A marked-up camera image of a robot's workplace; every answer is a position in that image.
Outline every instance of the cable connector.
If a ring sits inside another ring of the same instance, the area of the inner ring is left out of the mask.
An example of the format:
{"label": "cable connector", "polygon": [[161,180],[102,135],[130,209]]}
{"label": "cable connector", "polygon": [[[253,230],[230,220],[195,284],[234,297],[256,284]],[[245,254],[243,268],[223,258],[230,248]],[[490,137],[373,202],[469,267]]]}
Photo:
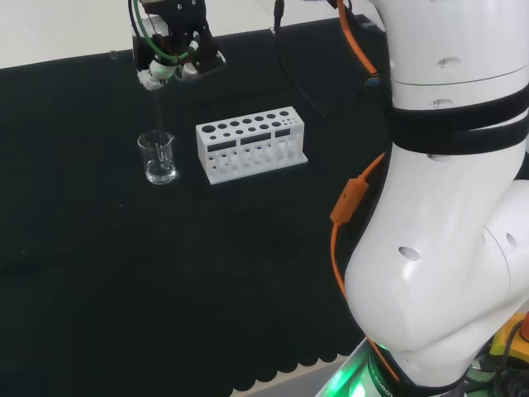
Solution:
{"label": "cable connector", "polygon": [[365,179],[349,179],[331,213],[331,220],[335,225],[343,225],[350,221],[368,187]]}

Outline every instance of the test tube rack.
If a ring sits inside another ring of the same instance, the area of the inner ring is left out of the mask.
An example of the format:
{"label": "test tube rack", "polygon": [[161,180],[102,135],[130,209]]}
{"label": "test tube rack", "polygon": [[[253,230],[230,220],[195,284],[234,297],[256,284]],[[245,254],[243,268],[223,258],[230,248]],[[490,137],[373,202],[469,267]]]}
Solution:
{"label": "test tube rack", "polygon": [[198,156],[210,184],[244,178],[308,161],[305,124],[294,108],[197,126]]}

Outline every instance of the black table mat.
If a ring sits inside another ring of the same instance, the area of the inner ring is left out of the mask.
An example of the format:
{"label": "black table mat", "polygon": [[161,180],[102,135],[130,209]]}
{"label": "black table mat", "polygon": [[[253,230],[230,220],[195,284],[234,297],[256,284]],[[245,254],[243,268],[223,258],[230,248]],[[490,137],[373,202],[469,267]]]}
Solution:
{"label": "black table mat", "polygon": [[[385,65],[382,36],[360,41]],[[136,148],[155,117],[130,53],[0,70],[1,395],[228,396],[362,339],[328,217],[387,141],[379,108],[355,101],[363,71],[338,21],[284,30],[324,122],[280,72],[269,31],[219,44],[223,71],[160,94],[182,173],[165,187]],[[290,105],[308,164],[209,186],[194,126]]]}

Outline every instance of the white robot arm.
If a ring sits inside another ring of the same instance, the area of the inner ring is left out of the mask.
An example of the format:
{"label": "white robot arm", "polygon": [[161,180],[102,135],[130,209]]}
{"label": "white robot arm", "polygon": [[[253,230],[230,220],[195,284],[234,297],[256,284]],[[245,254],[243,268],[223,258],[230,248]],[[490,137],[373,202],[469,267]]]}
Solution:
{"label": "white robot arm", "polygon": [[346,271],[368,396],[444,395],[529,298],[529,2],[372,0],[395,144]]}

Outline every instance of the green cable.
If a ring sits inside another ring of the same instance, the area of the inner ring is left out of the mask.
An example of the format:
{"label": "green cable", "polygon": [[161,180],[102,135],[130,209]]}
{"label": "green cable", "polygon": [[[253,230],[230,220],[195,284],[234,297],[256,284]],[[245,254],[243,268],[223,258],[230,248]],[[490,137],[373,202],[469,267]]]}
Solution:
{"label": "green cable", "polygon": [[140,26],[141,33],[143,33],[143,36],[145,40],[147,41],[147,44],[149,44],[150,48],[152,48],[156,54],[161,56],[162,58],[166,58],[167,60],[172,60],[173,62],[178,62],[179,60],[183,60],[188,57],[188,53],[184,52],[180,56],[172,56],[165,54],[160,48],[156,46],[156,44],[150,39],[149,33],[147,33],[147,30],[145,29],[145,26],[143,25],[143,21],[141,20],[141,14],[140,14],[140,7],[138,6],[138,0],[134,0],[134,9],[136,11],[136,19],[138,20],[138,25]]}

